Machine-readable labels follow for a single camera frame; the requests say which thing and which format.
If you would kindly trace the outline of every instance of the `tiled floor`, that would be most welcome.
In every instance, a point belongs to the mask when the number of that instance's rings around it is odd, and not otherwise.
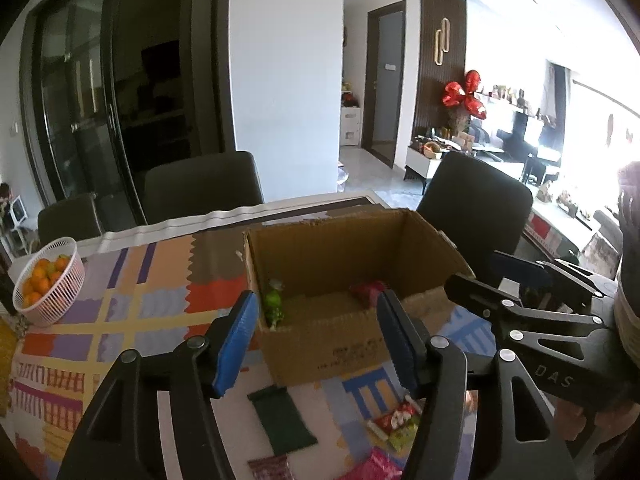
[[[366,150],[355,146],[340,147],[340,161],[349,173],[345,191],[371,189],[391,207],[418,207],[422,198],[419,180],[403,180],[404,171],[391,169]]]

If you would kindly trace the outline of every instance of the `green toy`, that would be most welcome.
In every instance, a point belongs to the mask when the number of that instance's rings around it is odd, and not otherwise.
[[[270,330],[276,330],[279,322],[284,318],[284,312],[282,311],[282,298],[280,293],[283,286],[280,280],[271,278],[269,280],[269,286],[271,290],[264,295],[265,317],[269,324]]]

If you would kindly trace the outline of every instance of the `dining table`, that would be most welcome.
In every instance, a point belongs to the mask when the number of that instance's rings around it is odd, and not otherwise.
[[[142,356],[172,351],[226,316],[247,288],[243,233],[248,227],[330,218],[387,208],[374,192],[342,192],[281,200],[233,211],[167,220],[78,242],[85,278],[78,298],[55,324],[30,326],[17,346],[10,377],[7,433],[41,480],[54,480],[75,429],[112,363],[125,349]],[[28,258],[14,261],[14,282]],[[465,351],[493,355],[490,324],[456,306],[439,332]],[[273,455],[248,395],[273,384],[255,339],[235,385],[211,406],[239,480],[254,478],[248,461]],[[391,361],[287,389],[318,441],[288,455],[299,480],[340,478],[374,446],[395,452],[366,422],[404,397]],[[182,478],[167,392],[158,393],[159,428],[168,480]],[[456,478],[469,472],[475,413],[466,414]]]

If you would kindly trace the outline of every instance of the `white wall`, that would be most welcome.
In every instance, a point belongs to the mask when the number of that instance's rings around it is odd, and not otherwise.
[[[367,64],[367,14],[402,0],[345,0],[344,25],[347,45],[344,48],[344,79],[352,85],[353,94],[364,107],[364,83]],[[406,31],[404,35],[404,74],[398,142],[394,164],[404,169],[406,147],[414,126],[415,94],[418,85],[420,55],[420,0],[406,0]]]
[[[30,0],[0,44],[0,180],[8,182],[14,194],[21,195],[30,216],[27,225],[33,228],[42,201],[24,143],[18,72],[24,22],[27,13],[40,1]],[[16,122],[17,132],[13,127]]]
[[[238,150],[265,200],[336,190],[342,0],[229,0]]]
[[[494,85],[522,88],[534,113],[545,101],[547,41],[527,20],[517,22],[477,2],[466,3],[465,71],[478,70],[486,90]]]

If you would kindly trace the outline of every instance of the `plastic basket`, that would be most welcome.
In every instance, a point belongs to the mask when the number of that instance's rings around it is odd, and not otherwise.
[[[36,303],[28,308],[23,308],[22,286],[31,277],[38,260],[46,258],[53,262],[60,254],[71,256],[69,264],[60,278]],[[58,238],[39,250],[20,273],[14,288],[14,308],[36,326],[52,325],[64,316],[73,305],[83,283],[84,266],[78,255],[76,241],[69,237]]]

